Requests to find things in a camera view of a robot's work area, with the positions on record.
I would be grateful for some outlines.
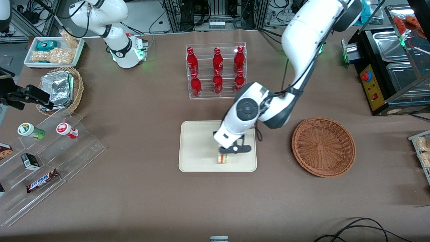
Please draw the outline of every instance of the yellow control panel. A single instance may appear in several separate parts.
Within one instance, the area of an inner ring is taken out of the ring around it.
[[[372,111],[384,105],[384,97],[382,96],[382,92],[379,89],[378,82],[376,81],[375,74],[370,65],[360,73],[360,79],[363,82],[364,90],[366,91]]]

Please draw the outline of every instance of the green and white container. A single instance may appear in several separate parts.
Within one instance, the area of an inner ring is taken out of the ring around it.
[[[41,140],[45,136],[45,131],[36,128],[30,123],[23,123],[18,127],[18,134],[33,137],[35,140]]]

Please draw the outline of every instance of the wicker basket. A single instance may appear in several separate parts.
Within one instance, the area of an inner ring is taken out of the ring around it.
[[[319,177],[337,177],[355,161],[351,134],[338,122],[315,117],[301,122],[292,138],[294,156],[300,165]]]
[[[73,68],[73,67],[59,67],[51,70],[49,73],[56,72],[56,71],[70,71],[70,73],[73,75],[73,103],[67,108],[67,111],[69,113],[72,113],[75,111],[80,103],[80,100],[82,98],[83,93],[83,82],[82,78],[79,75],[79,72]],[[44,115],[51,116],[56,112],[56,110],[44,112],[40,109],[39,104],[36,104],[37,110],[39,110],[40,113]]]

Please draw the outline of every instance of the brown tablecloth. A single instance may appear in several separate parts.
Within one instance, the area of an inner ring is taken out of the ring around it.
[[[1,240],[200,242],[228,235],[233,242],[302,242],[335,233],[346,218],[372,217],[410,240],[429,241],[429,185],[407,137],[430,126],[409,115],[371,116],[354,68],[342,65],[340,41],[354,31],[329,37],[289,123],[277,130],[261,125],[257,170],[228,174],[178,169],[182,122],[220,120],[232,104],[189,100],[185,45],[246,41],[248,82],[278,91],[286,63],[279,44],[257,31],[160,35],[147,62],[121,69],[102,39],[86,39],[79,69],[85,91],[76,113],[108,149],[14,225],[2,227]],[[47,72],[24,67],[19,84],[37,84]],[[293,76],[289,66],[287,84]],[[357,158],[341,177],[315,177],[293,156],[295,127],[315,116],[340,122],[354,137]],[[17,138],[20,123],[44,118],[33,104],[9,108],[1,141]],[[370,229],[344,233],[350,241],[384,240]]]

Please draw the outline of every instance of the red bottle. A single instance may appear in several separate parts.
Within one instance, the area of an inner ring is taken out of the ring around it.
[[[212,78],[212,82],[214,84],[214,93],[221,94],[222,93],[222,77],[219,70],[214,70],[214,78]]]
[[[237,47],[237,53],[234,56],[234,73],[237,73],[237,70],[243,69],[243,64],[245,63],[245,55],[243,54],[243,46],[239,45]]]
[[[201,97],[202,96],[202,83],[197,78],[197,73],[191,73],[191,90],[193,91],[193,96]]]
[[[223,68],[223,59],[221,56],[221,49],[219,47],[215,47],[215,55],[214,59],[212,60],[212,63],[214,65],[214,70],[219,70],[219,72],[222,74],[222,68]]]
[[[243,77],[243,70],[239,69],[237,70],[237,76],[234,79],[234,92],[237,93],[242,89],[242,87],[245,85],[245,78]]]
[[[187,64],[190,72],[196,72],[199,74],[199,63],[197,62],[197,56],[194,54],[194,50],[192,47],[187,48]]]

